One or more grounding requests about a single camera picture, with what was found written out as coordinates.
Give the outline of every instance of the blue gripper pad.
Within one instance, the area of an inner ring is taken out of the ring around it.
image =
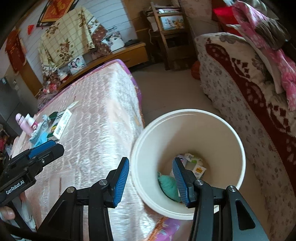
[[[28,156],[31,159],[31,158],[35,157],[36,155],[40,154],[41,152],[45,151],[46,149],[54,146],[55,144],[56,143],[53,140],[47,141],[47,142],[41,144],[40,146],[33,148],[31,150],[31,153]]]
[[[185,206],[188,206],[189,205],[188,189],[187,189],[186,182],[181,174],[181,170],[178,166],[176,158],[173,160],[173,173],[175,176],[175,180],[177,183],[177,187],[180,193],[182,203],[184,203]]]
[[[126,180],[128,178],[129,160],[127,158],[123,159],[120,162],[116,172],[118,173],[118,171],[120,171],[119,178],[114,188],[114,199],[113,199],[113,205],[115,207],[117,207],[118,203],[120,203],[121,201],[124,187],[126,185]]]
[[[179,157],[173,160],[173,173],[182,203],[184,203],[187,208],[194,207],[196,202],[196,193],[193,185],[196,180],[194,173],[185,169]]]

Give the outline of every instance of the wooden cabinet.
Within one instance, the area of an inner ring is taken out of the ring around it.
[[[148,56],[146,53],[145,46],[132,49],[130,51],[127,51],[125,53],[119,54],[116,57],[113,57],[108,60],[110,62],[111,60],[120,59],[122,60],[125,65],[130,68],[132,66],[135,66],[140,63],[144,63],[148,61]]]
[[[42,88],[42,84],[38,80],[28,61],[20,70],[20,75],[32,94],[36,96],[39,90]]]
[[[90,69],[99,66],[103,63],[107,63],[110,62],[111,60],[115,60],[115,59],[120,59],[122,60],[125,65],[130,68],[132,66],[135,66],[137,64],[141,64],[144,62],[148,61],[148,56],[146,53],[146,49],[145,49],[145,43],[140,42],[138,44],[134,44],[128,47],[123,47],[120,48],[118,50],[113,51],[111,54],[107,55],[107,56],[102,56],[100,58],[97,58],[91,62],[89,62],[86,67],[84,67],[83,69],[79,70],[76,74],[71,75],[65,83],[62,83],[59,87],[58,90],[62,89],[63,87],[65,87],[66,85],[70,84],[71,82],[79,79],[80,77],[82,77],[83,75],[85,75],[85,73],[87,71],[89,71]]]

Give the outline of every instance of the human hand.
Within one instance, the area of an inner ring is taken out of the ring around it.
[[[7,220],[12,220],[15,218],[15,213],[10,207],[7,207],[7,206],[0,207],[0,213]]]

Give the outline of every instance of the red cushion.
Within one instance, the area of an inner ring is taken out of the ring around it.
[[[225,32],[241,36],[241,34],[234,28],[227,27],[226,24],[239,24],[235,19],[232,11],[233,6],[214,8],[213,12],[217,15],[219,22]]]
[[[200,62],[196,61],[191,67],[191,75],[193,78],[200,80]]]

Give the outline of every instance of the framed photo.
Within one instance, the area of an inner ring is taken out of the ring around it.
[[[124,47],[124,42],[119,31],[107,33],[102,43],[107,44],[112,52]]]
[[[79,0],[48,0],[39,19],[37,27],[51,26],[69,11],[73,10]]]
[[[163,30],[185,28],[182,15],[162,16],[160,20],[163,24]]]
[[[71,74],[76,74],[79,70],[83,69],[86,66],[85,60],[82,55],[79,55],[68,63]]]

